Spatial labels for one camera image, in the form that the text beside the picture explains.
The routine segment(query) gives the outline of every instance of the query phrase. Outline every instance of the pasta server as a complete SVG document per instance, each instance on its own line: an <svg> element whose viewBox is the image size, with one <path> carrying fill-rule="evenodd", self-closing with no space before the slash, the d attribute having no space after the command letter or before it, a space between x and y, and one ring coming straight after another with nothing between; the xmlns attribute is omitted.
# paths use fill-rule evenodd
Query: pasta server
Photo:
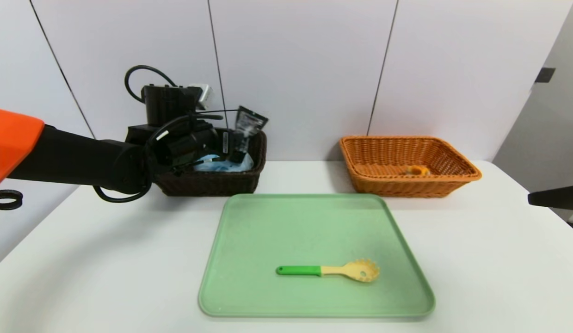
<svg viewBox="0 0 573 333"><path fill-rule="evenodd" d="M379 267L369 259L350 261L342 267L329 266L280 266L278 275L316 275L339 274L360 282L373 282L379 277Z"/></svg>

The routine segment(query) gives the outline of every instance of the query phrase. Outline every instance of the black wicker basket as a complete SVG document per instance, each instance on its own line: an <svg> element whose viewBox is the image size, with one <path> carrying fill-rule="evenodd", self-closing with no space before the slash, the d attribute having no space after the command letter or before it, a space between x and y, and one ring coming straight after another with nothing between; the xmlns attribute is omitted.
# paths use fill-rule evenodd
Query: black wicker basket
<svg viewBox="0 0 573 333"><path fill-rule="evenodd" d="M249 154L253 168L243 173L207 173L187 171L181 176L173 173L160 175L155 184L168 196L175 197L229 197L240 193L253 193L259 174L265 165L266 137L263 131L251 137Z"/></svg>

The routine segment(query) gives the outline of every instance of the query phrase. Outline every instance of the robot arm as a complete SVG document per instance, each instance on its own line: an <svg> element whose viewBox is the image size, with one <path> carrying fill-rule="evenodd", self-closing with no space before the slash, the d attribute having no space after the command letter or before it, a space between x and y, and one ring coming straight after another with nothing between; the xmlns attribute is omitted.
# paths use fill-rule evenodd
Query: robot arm
<svg viewBox="0 0 573 333"><path fill-rule="evenodd" d="M138 69L157 72L172 86L147 85L138 97L128 85L130 74ZM267 118L240 107L237 118L245 126L238 128L245 130L228 131L220 138L205 119L223 117L205 114L210 111L196 112L206 109L211 95L208 85L176 86L159 70L143 65L128 70L125 85L147 110L147 124L128 127L125 142L90 139L0 109L0 182L11 178L92 185L103 200L130 202L144 196L162 173L180 175L202 163L199 159L207 154L241 163L248 137L267 122ZM102 188L132 196L111 198ZM16 191L0 191L0 199L4 198L15 202L0 203L0 209L21 206L22 195Z"/></svg>

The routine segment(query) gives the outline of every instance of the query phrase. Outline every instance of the panel seam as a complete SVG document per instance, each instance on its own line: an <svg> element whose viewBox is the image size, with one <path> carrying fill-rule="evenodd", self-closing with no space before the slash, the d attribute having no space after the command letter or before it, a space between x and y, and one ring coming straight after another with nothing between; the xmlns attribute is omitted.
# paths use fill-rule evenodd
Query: panel seam
<svg viewBox="0 0 573 333"><path fill-rule="evenodd" d="M212 30L212 44L214 44L214 55L216 57L216 70L218 71L218 83L221 85L221 99L222 99L222 109L226 110L225 105L225 92L222 89L222 79L221 79L221 64L218 61L218 50L216 48L216 36L214 34L214 24L212 23L212 10L210 9L210 0L208 2L208 15L210 16L210 30ZM229 119L227 118L227 112L225 111L225 124L227 129L229 128Z"/></svg>
<svg viewBox="0 0 573 333"><path fill-rule="evenodd" d="M56 65L58 66L58 69L60 70L60 74L62 74L62 78L64 78L64 83L66 83L68 90L70 91L70 94L73 96L74 103L77 104L77 108L79 109L79 112L81 112L81 116L83 117L83 120L85 121L85 124L87 125L87 128L88 128L89 132L91 133L91 136L94 139L96 139L95 134L94 134L93 130L91 129L91 126L89 126L89 122L87 121L87 117L85 116L85 113L83 113L83 110L81 109L81 105L79 105L79 102L77 101L77 97L75 97L73 90L70 88L70 84L68 83L68 80L67 80L66 76L64 75L64 71L62 70L60 63L58 62L58 58L56 58L56 54L54 53L54 49L52 48L52 45L50 44L50 40L48 40L48 36L46 35L46 31L43 29L41 21L39 21L39 16L37 16L37 11L35 10L35 7L33 6L32 0L29 0L29 4L31 5L31 8L33 9L33 13L35 14L35 18L37 19L37 23L39 24L39 28L42 30L43 37L45 38L46 43L48 44L48 47L50 48L50 51L52 52L52 56L54 57L54 61L56 61Z"/></svg>
<svg viewBox="0 0 573 333"><path fill-rule="evenodd" d="M385 55L383 56L383 65L381 65L381 74L379 74L379 82L377 82L377 92L375 92L375 100L373 101L373 109L370 112L369 128L366 130L366 135L369 135L370 125L373 122L373 114L375 113L375 106L377 105L377 97L379 96L379 87L381 86L381 79L383 78L383 71L385 69L385 61L387 60L387 54L389 52L389 45L391 45L391 36L394 32L395 17L397 15L398 6L399 6L399 0L395 2L394 17L391 20L391 28L389 29L389 36L387 38L387 47L385 47Z"/></svg>

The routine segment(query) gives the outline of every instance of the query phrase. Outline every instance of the black bracket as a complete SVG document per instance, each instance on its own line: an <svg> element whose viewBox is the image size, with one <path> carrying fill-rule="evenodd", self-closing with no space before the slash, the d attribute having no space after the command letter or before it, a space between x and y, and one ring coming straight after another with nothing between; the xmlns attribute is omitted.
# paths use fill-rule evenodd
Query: black bracket
<svg viewBox="0 0 573 333"><path fill-rule="evenodd" d="M555 68L544 67L539 71L539 75L535 79L535 83L548 83L553 74L555 73Z"/></svg>

